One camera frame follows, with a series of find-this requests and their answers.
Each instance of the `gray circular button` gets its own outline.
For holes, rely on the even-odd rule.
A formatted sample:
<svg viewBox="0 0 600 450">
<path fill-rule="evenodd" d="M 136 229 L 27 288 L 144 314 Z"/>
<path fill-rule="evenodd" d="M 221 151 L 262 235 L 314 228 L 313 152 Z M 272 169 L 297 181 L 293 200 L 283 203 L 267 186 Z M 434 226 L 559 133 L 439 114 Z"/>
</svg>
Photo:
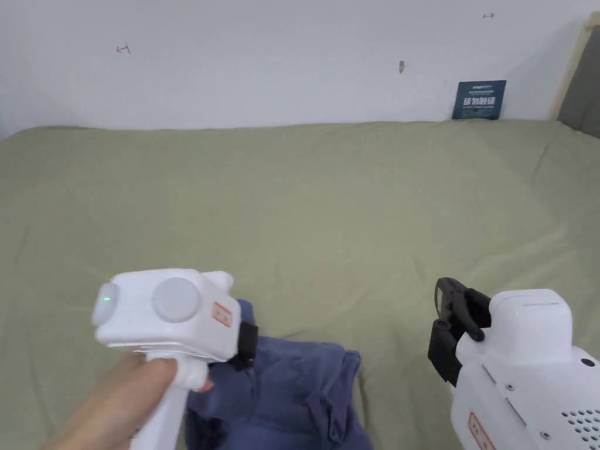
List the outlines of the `gray circular button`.
<svg viewBox="0 0 600 450">
<path fill-rule="evenodd" d="M 202 301 L 194 283 L 184 278 L 170 278 L 154 290 L 152 304 L 157 316 L 169 323 L 190 320 Z"/>
<path fill-rule="evenodd" d="M 119 286 L 113 283 L 104 283 L 98 292 L 96 306 L 92 314 L 92 324 L 100 326 L 106 323 L 115 312 L 119 298 Z"/>
</svg>

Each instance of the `white robotic gripper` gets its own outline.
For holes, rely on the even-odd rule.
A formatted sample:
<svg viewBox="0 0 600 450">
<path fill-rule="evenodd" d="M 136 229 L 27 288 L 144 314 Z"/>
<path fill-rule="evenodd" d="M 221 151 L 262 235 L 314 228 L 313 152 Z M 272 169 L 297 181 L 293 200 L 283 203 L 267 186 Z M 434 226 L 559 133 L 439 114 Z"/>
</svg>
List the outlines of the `white robotic gripper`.
<svg viewBox="0 0 600 450">
<path fill-rule="evenodd" d="M 464 333 L 451 419 L 466 450 L 600 450 L 600 361 L 572 344 L 568 304 L 549 289 L 489 304 L 485 340 Z"/>
<path fill-rule="evenodd" d="M 102 285 L 92 315 L 96 339 L 146 359 L 172 358 L 178 373 L 131 450 L 174 449 L 190 389 L 206 382 L 208 364 L 238 351 L 240 306 L 226 272 L 193 269 L 129 272 Z"/>
</svg>

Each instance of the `black clamp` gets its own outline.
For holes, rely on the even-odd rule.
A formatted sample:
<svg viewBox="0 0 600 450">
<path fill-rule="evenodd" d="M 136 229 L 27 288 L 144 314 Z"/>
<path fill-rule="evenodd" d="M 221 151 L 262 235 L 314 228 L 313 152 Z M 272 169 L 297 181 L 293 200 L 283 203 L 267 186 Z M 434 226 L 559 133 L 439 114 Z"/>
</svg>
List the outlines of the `black clamp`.
<svg viewBox="0 0 600 450">
<path fill-rule="evenodd" d="M 256 347 L 259 341 L 259 328 L 250 322 L 242 322 L 239 325 L 238 354 L 227 363 L 231 364 L 236 371 L 249 369 L 254 365 L 256 358 Z"/>
<path fill-rule="evenodd" d="M 463 367 L 456 357 L 456 346 L 464 333 L 476 342 L 483 342 L 482 328 L 491 326 L 491 299 L 453 278 L 440 278 L 434 301 L 439 319 L 431 328 L 427 356 L 440 377 L 456 387 Z"/>
</svg>

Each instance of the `human hand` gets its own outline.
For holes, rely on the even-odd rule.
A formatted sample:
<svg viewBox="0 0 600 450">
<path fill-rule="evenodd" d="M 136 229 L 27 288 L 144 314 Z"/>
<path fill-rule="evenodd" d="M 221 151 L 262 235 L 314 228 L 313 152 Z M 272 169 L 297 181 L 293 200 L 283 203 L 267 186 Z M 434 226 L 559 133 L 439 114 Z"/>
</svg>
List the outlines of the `human hand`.
<svg viewBox="0 0 600 450">
<path fill-rule="evenodd" d="M 43 450 L 126 450 L 177 374 L 177 361 L 124 358 Z M 210 380 L 200 390 L 212 388 Z"/>
</svg>

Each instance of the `mattress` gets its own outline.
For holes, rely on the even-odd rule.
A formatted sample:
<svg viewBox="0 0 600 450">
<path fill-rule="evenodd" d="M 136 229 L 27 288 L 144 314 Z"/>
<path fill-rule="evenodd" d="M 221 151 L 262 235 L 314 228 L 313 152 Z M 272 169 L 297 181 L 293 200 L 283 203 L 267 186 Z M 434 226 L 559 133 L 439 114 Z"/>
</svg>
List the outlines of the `mattress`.
<svg viewBox="0 0 600 450">
<path fill-rule="evenodd" d="M 434 284 L 548 287 L 600 356 L 600 140 L 558 122 L 36 128 L 0 143 L 0 448 L 38 446 L 119 358 L 119 272 L 225 270 L 261 333 L 363 362 L 377 449 L 458 449 L 427 360 Z"/>
</svg>

